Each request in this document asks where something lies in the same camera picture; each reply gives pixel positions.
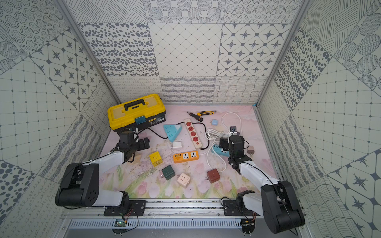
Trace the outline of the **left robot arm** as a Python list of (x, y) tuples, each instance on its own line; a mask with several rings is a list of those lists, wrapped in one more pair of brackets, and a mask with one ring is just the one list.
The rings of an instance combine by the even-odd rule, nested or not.
[(129, 209), (127, 193), (100, 187), (100, 176), (113, 167), (132, 163), (136, 152), (150, 148), (150, 140), (135, 131), (120, 134), (116, 146), (106, 155), (67, 166), (55, 197), (55, 204), (69, 210), (82, 207), (121, 207)]

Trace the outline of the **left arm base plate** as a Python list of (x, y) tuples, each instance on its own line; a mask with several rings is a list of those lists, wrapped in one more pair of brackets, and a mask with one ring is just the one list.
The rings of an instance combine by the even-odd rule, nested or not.
[(146, 200), (130, 200), (126, 205), (108, 206), (104, 211), (104, 216), (116, 217), (128, 215), (131, 212), (132, 215), (141, 217), (144, 215), (146, 203)]

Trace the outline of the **brown usb charger plug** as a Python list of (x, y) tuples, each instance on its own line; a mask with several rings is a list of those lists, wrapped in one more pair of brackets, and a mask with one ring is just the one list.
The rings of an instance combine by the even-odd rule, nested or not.
[(247, 148), (247, 153), (248, 153), (248, 154), (254, 154), (254, 153), (255, 153), (255, 149), (254, 149), (254, 147), (253, 147), (253, 146), (249, 146), (249, 147)]

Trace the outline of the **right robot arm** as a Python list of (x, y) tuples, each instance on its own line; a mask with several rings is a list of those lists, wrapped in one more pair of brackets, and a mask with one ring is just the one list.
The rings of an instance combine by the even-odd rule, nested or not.
[(228, 164), (261, 191), (261, 198), (253, 191), (237, 196), (237, 205), (262, 216), (274, 234), (305, 225), (305, 217), (293, 185), (271, 177), (262, 171), (244, 152), (245, 140), (240, 135), (221, 138), (219, 147), (229, 152)]

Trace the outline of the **dark green cube adapter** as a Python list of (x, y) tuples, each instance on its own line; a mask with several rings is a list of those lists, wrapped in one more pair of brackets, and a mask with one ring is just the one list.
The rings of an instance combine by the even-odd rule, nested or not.
[(175, 171), (174, 171), (174, 169), (172, 168), (171, 165), (168, 165), (168, 166), (166, 166), (165, 168), (162, 169), (161, 177), (165, 178), (166, 180), (170, 180), (175, 175), (176, 175)]

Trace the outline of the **dark red cube adapter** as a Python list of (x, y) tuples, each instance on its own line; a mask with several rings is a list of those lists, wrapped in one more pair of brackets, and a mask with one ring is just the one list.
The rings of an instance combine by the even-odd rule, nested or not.
[(218, 172), (217, 169), (212, 169), (208, 171), (206, 175), (207, 175), (207, 180), (210, 183), (215, 183), (220, 180), (220, 173)]

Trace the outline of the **beige red power strip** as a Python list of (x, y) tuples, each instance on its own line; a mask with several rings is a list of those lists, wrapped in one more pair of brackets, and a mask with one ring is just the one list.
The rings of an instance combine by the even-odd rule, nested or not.
[(202, 148), (202, 143), (200, 141), (200, 138), (195, 130), (195, 127), (193, 125), (193, 123), (191, 122), (190, 119), (185, 119), (184, 120), (184, 124), (187, 128), (187, 132), (189, 133), (190, 135), (190, 138), (191, 138), (191, 141), (195, 147), (195, 149), (201, 149)]

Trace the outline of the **yellow cube adapter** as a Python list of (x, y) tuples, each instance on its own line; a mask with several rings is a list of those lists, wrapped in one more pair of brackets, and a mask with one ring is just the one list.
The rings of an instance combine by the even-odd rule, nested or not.
[(150, 158), (150, 161), (151, 161), (153, 167), (157, 167), (157, 166), (159, 166), (160, 164), (163, 163), (161, 155), (160, 155), (160, 153), (158, 151), (150, 154), (149, 158)]

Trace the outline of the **cream deer cube adapter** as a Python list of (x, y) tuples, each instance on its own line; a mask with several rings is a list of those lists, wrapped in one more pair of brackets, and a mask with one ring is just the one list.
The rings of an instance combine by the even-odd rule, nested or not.
[(181, 173), (177, 179), (177, 183), (184, 188), (186, 188), (189, 185), (190, 181), (190, 176), (185, 173)]

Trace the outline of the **light blue usb charger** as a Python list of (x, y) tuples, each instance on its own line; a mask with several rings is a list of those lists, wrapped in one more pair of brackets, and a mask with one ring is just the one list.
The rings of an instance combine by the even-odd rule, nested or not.
[(218, 120), (216, 120), (216, 119), (211, 120), (211, 124), (213, 126), (217, 126), (218, 125)]

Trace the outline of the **white plug adapter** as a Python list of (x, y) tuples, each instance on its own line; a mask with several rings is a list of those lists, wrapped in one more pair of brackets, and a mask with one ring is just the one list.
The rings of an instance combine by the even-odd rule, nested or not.
[(172, 143), (173, 149), (181, 149), (182, 148), (182, 142), (181, 141), (175, 141)]

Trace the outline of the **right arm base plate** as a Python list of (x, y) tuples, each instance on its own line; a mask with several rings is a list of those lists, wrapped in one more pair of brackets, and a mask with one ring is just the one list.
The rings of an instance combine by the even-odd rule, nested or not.
[(263, 216), (262, 201), (256, 197), (244, 198), (242, 201), (222, 198), (220, 203), (225, 216)]

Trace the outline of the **orange power strip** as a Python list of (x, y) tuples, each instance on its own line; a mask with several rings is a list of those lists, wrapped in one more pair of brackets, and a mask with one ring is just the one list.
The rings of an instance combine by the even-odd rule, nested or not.
[(195, 161), (199, 159), (198, 151), (177, 153), (173, 155), (173, 161), (175, 164)]

